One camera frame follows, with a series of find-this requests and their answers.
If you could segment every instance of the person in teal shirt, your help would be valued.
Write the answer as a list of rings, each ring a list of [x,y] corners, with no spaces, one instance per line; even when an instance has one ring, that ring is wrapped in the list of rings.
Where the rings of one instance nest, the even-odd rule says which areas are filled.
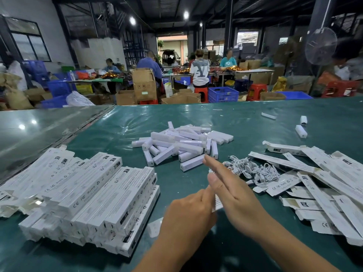
[[[233,51],[232,49],[227,50],[227,57],[224,57],[220,63],[221,68],[228,68],[232,66],[236,66],[237,62],[234,57],[232,57]]]

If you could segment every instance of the pile of wires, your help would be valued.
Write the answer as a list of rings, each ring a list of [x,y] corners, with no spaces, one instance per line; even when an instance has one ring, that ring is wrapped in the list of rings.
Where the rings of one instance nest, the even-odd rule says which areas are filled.
[[[245,178],[252,179],[252,181],[248,181],[248,184],[255,183],[256,185],[259,185],[261,183],[278,180],[279,173],[275,166],[271,164],[265,163],[264,165],[258,166],[248,157],[238,159],[234,155],[230,155],[228,158],[230,161],[223,162],[223,165],[231,170],[235,175],[243,174]]]

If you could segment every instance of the stool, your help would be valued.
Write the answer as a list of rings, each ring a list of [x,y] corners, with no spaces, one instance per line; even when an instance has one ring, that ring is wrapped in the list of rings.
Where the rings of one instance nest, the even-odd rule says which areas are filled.
[[[338,80],[326,85],[322,98],[354,96],[359,85],[358,81]]]
[[[208,88],[195,88],[194,93],[201,94],[200,100],[202,103],[208,103]]]
[[[157,99],[140,101],[140,105],[155,105],[155,104],[159,104]]]
[[[261,92],[267,92],[267,85],[252,84],[248,89],[246,101],[259,101]]]

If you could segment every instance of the hand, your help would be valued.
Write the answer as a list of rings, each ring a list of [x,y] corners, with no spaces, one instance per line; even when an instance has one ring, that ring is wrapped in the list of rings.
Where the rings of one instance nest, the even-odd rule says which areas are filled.
[[[204,155],[203,163],[215,172],[208,174],[208,182],[221,200],[231,224],[246,236],[257,239],[273,218],[239,176],[208,155]]]
[[[193,256],[217,217],[212,213],[215,194],[211,187],[172,201],[161,224],[156,246],[181,266]]]

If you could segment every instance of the forearm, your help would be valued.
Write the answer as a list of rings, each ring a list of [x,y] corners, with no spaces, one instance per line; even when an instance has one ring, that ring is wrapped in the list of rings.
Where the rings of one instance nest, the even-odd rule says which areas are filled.
[[[284,272],[340,272],[271,218],[269,228],[255,240]]]
[[[184,261],[173,250],[156,240],[133,272],[179,272]]]

